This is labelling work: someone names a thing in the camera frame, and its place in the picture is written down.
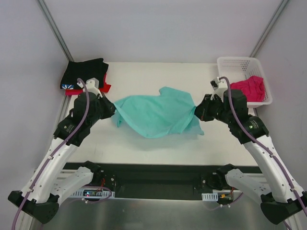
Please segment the teal t shirt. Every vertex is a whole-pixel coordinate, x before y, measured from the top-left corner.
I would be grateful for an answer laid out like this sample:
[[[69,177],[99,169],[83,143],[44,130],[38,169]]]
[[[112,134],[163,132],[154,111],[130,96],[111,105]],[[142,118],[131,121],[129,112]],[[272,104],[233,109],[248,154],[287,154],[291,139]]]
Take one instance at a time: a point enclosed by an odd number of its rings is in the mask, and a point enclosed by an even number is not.
[[[159,95],[131,95],[114,102],[112,122],[126,123],[145,138],[161,138],[170,134],[204,135],[196,106],[188,92],[163,87]]]

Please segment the white plastic basket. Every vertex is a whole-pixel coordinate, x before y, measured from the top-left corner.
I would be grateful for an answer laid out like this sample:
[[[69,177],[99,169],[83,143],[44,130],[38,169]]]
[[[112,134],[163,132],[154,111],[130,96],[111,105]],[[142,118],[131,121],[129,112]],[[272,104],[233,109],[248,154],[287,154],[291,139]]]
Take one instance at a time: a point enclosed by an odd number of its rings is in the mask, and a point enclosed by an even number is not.
[[[220,77],[227,77],[231,84],[247,82],[250,77],[256,76],[263,79],[264,98],[260,101],[248,102],[248,108],[257,108],[272,103],[270,87],[260,61],[253,57],[219,57],[217,59]]]

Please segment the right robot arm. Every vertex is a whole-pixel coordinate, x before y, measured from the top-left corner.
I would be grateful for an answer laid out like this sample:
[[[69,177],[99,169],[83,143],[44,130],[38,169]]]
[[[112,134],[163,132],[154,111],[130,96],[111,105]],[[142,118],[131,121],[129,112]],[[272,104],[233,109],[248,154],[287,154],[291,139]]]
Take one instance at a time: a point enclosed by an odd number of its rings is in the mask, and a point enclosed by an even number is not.
[[[259,204],[264,216],[275,225],[300,211],[307,211],[306,191],[282,162],[263,121],[248,113],[247,99],[240,90],[226,90],[223,97],[206,94],[194,114],[204,122],[218,120],[227,124],[267,181],[261,184],[245,176],[236,166],[227,164],[217,169],[209,180],[212,188],[240,190]]]

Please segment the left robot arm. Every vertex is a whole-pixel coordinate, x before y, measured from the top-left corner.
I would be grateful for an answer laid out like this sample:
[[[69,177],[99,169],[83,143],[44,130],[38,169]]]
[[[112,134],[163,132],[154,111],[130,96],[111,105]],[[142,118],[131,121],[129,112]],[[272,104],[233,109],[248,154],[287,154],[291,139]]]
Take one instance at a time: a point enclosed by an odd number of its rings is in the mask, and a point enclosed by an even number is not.
[[[70,156],[90,134],[91,127],[114,113],[114,104],[104,94],[83,92],[77,96],[69,115],[58,124],[49,150],[29,182],[22,190],[9,194],[8,200],[18,207],[18,213],[23,211],[46,224],[79,188],[103,184],[101,167],[90,161],[83,163],[62,182],[56,180]]]

